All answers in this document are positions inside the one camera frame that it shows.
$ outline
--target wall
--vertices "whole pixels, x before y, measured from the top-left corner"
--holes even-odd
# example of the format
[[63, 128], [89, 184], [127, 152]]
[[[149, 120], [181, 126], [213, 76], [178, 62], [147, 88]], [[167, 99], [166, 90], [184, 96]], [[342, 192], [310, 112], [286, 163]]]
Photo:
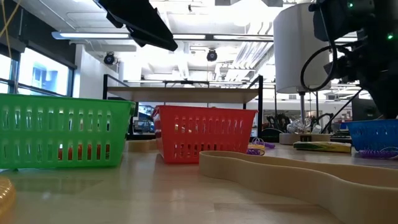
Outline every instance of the wall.
[[[73, 85], [73, 97], [102, 99], [104, 74], [119, 78], [119, 75], [105, 64], [87, 53], [85, 46], [76, 45], [75, 83]], [[108, 80], [108, 86], [116, 83]]]

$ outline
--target cable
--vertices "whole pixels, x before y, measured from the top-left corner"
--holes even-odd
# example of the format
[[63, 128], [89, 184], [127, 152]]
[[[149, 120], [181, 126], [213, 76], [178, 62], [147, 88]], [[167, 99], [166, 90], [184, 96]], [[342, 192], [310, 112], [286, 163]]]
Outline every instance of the cable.
[[337, 117], [337, 115], [340, 114], [340, 112], [341, 112], [347, 105], [349, 105], [349, 103], [351, 103], [352, 100], [355, 99], [355, 98], [359, 95], [359, 93], [360, 93], [362, 90], [363, 90], [363, 88], [361, 88], [360, 90], [358, 90], [358, 92], [356, 92], [355, 95], [354, 95], [351, 99], [349, 99], [348, 102], [347, 102], [344, 106], [342, 106], [342, 107], [340, 108], [340, 110], [337, 111], [337, 113], [336, 113], [332, 118], [329, 119], [329, 122], [325, 125], [325, 127], [323, 127], [323, 129], [322, 129], [322, 131], [321, 131], [321, 134], [323, 134], [323, 133], [326, 131], [326, 129], [328, 128], [328, 126], [331, 125], [332, 121]]
[[6, 31], [6, 29], [8, 28], [8, 25], [10, 24], [10, 22], [12, 21], [12, 18], [14, 18], [15, 13], [17, 13], [18, 7], [21, 4], [22, 0], [19, 0], [17, 2], [17, 6], [14, 8], [13, 12], [11, 13], [10, 18], [8, 19], [8, 21], [5, 23], [4, 27], [2, 28], [1, 32], [0, 32], [0, 37], [3, 35], [4, 31]]
[[318, 86], [318, 87], [316, 87], [316, 88], [310, 88], [309, 86], [306, 86], [306, 84], [305, 84], [305, 82], [304, 82], [304, 73], [305, 73], [305, 70], [307, 69], [308, 65], [310, 64], [310, 62], [311, 62], [318, 54], [320, 54], [321, 52], [325, 51], [326, 49], [324, 49], [324, 47], [323, 47], [323, 48], [321, 48], [321, 49], [324, 49], [324, 50], [322, 50], [322, 51], [317, 50], [317, 51], [316, 51], [313, 55], [311, 55], [311, 57], [304, 63], [304, 66], [303, 66], [303, 68], [301, 69], [300, 82], [301, 82], [301, 85], [304, 87], [304, 89], [307, 90], [307, 91], [319, 91], [319, 90], [321, 90], [322, 88], [324, 88], [325, 86], [327, 86], [327, 84], [330, 82], [330, 80], [331, 80], [331, 78], [332, 78], [332, 76], [333, 76], [333, 74], [334, 74], [334, 72], [335, 72], [335, 70], [336, 70], [336, 64], [337, 64], [337, 47], [336, 47], [335, 41], [334, 41], [333, 39], [330, 39], [330, 38], [329, 38], [329, 30], [328, 30], [328, 26], [327, 26], [327, 24], [326, 24], [326, 19], [325, 19], [325, 16], [323, 15], [324, 12], [323, 12], [323, 9], [322, 9], [321, 6], [319, 7], [319, 11], [320, 11], [321, 16], [322, 16], [322, 22], [323, 22], [323, 26], [324, 26], [324, 28], [325, 28], [325, 34], [326, 34], [326, 37], [327, 37], [327, 39], [328, 39], [328, 41], [329, 41], [329, 46], [326, 47], [326, 49], [327, 49], [327, 50], [328, 50], [328, 49], [331, 49], [332, 55], [333, 55], [333, 61], [332, 61], [332, 63], [331, 63], [331, 68], [330, 68], [330, 71], [328, 72], [328, 76], [327, 76], [326, 80], [325, 80], [320, 86]]

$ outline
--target security camera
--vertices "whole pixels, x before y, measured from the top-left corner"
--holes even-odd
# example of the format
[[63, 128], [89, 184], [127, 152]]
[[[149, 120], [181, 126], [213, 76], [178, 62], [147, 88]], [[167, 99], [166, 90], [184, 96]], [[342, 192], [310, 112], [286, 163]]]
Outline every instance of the security camera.
[[209, 52], [207, 53], [207, 61], [214, 62], [215, 60], [217, 60], [216, 50], [210, 49]]
[[114, 57], [114, 52], [108, 52], [106, 53], [106, 56], [104, 58], [104, 63], [106, 65], [114, 65], [116, 62], [116, 59]]

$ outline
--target green basket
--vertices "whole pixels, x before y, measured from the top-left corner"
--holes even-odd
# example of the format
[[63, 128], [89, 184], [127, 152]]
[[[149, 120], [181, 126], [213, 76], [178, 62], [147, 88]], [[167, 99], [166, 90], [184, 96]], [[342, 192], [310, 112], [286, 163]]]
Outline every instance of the green basket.
[[0, 94], [0, 169], [117, 166], [135, 106]]

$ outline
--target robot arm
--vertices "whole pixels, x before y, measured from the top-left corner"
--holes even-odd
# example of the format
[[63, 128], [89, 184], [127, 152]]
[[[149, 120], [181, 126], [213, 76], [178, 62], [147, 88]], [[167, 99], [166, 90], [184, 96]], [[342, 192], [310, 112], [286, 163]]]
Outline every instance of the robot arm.
[[[317, 0], [309, 10], [314, 12], [315, 37], [330, 43], [325, 50], [345, 54], [324, 66], [328, 72], [326, 83], [334, 78], [340, 78], [343, 83], [359, 80], [360, 87], [370, 93], [384, 117], [396, 118], [398, 1]], [[357, 32], [358, 41], [335, 46], [334, 41], [349, 32]], [[312, 91], [303, 82], [302, 85]]]

